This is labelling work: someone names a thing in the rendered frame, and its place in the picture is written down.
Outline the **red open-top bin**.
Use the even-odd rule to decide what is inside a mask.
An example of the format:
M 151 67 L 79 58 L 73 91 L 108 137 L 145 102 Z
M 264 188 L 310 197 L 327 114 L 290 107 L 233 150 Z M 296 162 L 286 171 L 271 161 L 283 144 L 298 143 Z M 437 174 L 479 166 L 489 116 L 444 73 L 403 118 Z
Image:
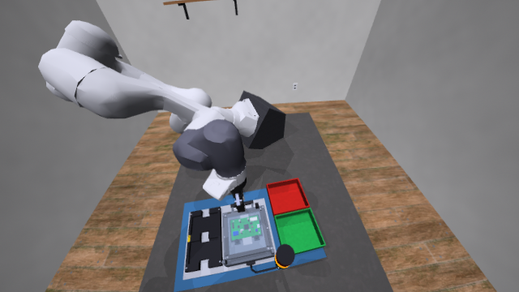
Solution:
M 298 178 L 267 184 L 273 218 L 276 215 L 310 208 Z

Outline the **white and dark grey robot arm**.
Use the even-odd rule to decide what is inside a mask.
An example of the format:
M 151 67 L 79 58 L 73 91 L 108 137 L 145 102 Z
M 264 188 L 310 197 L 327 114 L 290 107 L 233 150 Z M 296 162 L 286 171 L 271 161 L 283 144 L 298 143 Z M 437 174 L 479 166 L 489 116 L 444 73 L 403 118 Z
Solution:
M 55 96 L 104 118 L 169 111 L 170 127 L 181 134 L 173 144 L 179 163 L 194 171 L 214 169 L 203 185 L 210 196 L 221 201 L 245 181 L 240 135 L 250 137 L 259 119 L 249 99 L 233 109 L 211 107 L 211 97 L 200 88 L 176 88 L 118 61 L 115 41 L 99 27 L 72 20 L 65 30 L 38 66 Z

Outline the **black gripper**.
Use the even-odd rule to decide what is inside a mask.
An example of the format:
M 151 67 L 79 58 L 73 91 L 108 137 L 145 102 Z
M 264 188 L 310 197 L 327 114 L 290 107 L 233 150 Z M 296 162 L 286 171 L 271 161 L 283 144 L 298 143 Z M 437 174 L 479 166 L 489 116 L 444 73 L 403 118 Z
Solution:
M 244 194 L 243 192 L 244 191 L 244 187 L 246 186 L 246 183 L 247 183 L 247 177 L 245 178 L 245 181 L 242 182 L 240 185 L 236 186 L 232 191 L 231 191 L 231 194 L 233 194 L 233 197 L 237 200 L 234 201 L 234 206 L 236 207 L 236 209 L 238 210 L 239 213 L 241 212 L 245 212 L 246 210 L 246 207 L 245 207 L 245 204 L 244 204 Z M 241 194 L 242 193 L 242 194 Z

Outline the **green bin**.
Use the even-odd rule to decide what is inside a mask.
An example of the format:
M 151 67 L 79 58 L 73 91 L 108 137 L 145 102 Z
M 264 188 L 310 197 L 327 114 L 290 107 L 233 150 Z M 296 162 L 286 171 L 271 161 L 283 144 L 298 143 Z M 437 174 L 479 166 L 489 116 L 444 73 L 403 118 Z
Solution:
M 280 245 L 290 245 L 295 255 L 326 246 L 311 208 L 276 215 L 274 221 Z

